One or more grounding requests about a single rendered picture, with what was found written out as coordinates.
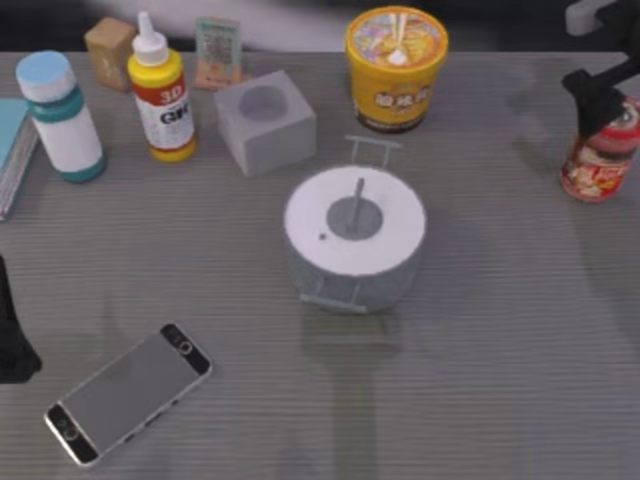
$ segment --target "blue book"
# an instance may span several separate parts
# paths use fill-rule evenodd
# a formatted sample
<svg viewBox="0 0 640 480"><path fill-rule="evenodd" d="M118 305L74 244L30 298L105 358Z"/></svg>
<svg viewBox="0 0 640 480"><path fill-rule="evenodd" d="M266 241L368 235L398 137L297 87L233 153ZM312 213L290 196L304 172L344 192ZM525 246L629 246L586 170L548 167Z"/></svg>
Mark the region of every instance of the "blue book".
<svg viewBox="0 0 640 480"><path fill-rule="evenodd" d="M38 133L29 118L27 102L0 98L0 221L6 220L18 196Z"/></svg>

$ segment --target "white phone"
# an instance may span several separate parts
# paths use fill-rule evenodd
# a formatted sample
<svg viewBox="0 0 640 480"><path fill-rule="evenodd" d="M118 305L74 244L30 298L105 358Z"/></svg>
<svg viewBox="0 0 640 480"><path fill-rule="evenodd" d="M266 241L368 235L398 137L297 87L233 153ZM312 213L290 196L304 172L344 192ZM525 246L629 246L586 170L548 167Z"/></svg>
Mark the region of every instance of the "white phone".
<svg viewBox="0 0 640 480"><path fill-rule="evenodd" d="M211 370L211 360L181 327L165 325L58 400L44 418L71 458L92 467Z"/></svg>

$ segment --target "instant noodle cup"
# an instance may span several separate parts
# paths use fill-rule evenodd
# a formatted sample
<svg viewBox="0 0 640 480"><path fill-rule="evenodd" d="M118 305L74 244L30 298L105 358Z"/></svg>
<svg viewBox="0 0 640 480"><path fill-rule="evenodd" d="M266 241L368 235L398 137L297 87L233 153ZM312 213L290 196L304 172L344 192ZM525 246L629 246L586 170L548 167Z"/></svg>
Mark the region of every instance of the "instant noodle cup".
<svg viewBox="0 0 640 480"><path fill-rule="evenodd" d="M415 8L376 8L351 22L345 44L358 120L383 133L416 127L447 57L442 24Z"/></svg>

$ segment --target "silver pot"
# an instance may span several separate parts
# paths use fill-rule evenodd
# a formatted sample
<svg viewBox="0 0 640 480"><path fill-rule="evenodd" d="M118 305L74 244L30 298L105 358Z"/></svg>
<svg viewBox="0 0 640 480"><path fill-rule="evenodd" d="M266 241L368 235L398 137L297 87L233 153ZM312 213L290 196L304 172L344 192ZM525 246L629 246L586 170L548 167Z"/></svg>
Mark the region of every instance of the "silver pot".
<svg viewBox="0 0 640 480"><path fill-rule="evenodd" d="M348 137L387 147L391 142ZM300 300L341 312L391 307L419 266L427 215L416 192L385 168L345 165L302 182L285 207L285 244Z"/></svg>

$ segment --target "table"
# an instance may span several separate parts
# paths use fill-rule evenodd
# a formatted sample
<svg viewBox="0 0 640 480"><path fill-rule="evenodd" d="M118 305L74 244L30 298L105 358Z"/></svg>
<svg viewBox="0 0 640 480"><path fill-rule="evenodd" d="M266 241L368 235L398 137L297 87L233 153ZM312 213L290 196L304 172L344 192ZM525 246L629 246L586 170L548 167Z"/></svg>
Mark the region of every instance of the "table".
<svg viewBox="0 0 640 480"><path fill-rule="evenodd" d="M0 94L18 92L20 57L0 56ZM638 477L640 168L599 206L558 181L575 129L561 76L621 57L450 56L391 164L429 212L423 264L394 311L362 319L296 301L281 237L293 187L348 159L345 134L374 135L353 118L342 56L248 55L253 75L285 69L319 119L317 157L255 179L221 143L210 93L192 97L198 154L162 165L133 100L96 85L86 55L69 58L110 163L70 185L40 150L0 225L44 361L29 384L0 386L3 478L87 478L46 407L169 321L215 375L89 478Z"/></svg>

